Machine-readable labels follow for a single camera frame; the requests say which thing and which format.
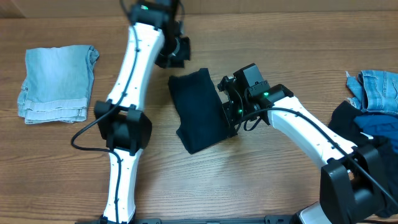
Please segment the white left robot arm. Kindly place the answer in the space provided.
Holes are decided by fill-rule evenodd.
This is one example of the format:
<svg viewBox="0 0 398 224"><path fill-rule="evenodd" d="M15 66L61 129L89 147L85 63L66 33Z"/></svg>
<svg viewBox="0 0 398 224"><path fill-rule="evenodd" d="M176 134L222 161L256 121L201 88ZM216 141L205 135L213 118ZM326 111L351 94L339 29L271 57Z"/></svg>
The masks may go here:
<svg viewBox="0 0 398 224"><path fill-rule="evenodd" d="M190 59L190 39L175 18L182 9L179 0L138 1L127 13L131 24L118 79L94 108L110 160L108 202L99 223L134 223L137 167L152 132L144 114L152 70L182 68Z"/></svg>

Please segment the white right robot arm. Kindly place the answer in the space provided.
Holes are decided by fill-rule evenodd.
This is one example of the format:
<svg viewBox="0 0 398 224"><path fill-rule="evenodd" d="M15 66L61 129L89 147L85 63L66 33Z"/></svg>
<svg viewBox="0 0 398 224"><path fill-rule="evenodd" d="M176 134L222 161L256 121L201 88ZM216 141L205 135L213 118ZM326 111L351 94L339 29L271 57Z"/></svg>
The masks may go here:
<svg viewBox="0 0 398 224"><path fill-rule="evenodd" d="M218 89L228 96L223 107L233 131L250 120L264 121L288 136L320 170L319 200L283 223L361 223L389 204L397 205L377 149L358 147L334 133L285 86L258 83L238 91L235 83L220 83Z"/></svg>

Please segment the black t-shirt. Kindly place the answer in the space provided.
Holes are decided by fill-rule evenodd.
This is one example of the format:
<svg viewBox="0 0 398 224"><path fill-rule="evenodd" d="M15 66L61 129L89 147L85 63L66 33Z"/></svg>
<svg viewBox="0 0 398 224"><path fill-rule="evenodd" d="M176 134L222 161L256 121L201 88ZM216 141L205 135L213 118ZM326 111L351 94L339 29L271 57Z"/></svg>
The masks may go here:
<svg viewBox="0 0 398 224"><path fill-rule="evenodd" d="M207 68L181 77L171 76L168 86L180 116L176 133L190 154L229 137L222 102Z"/></svg>

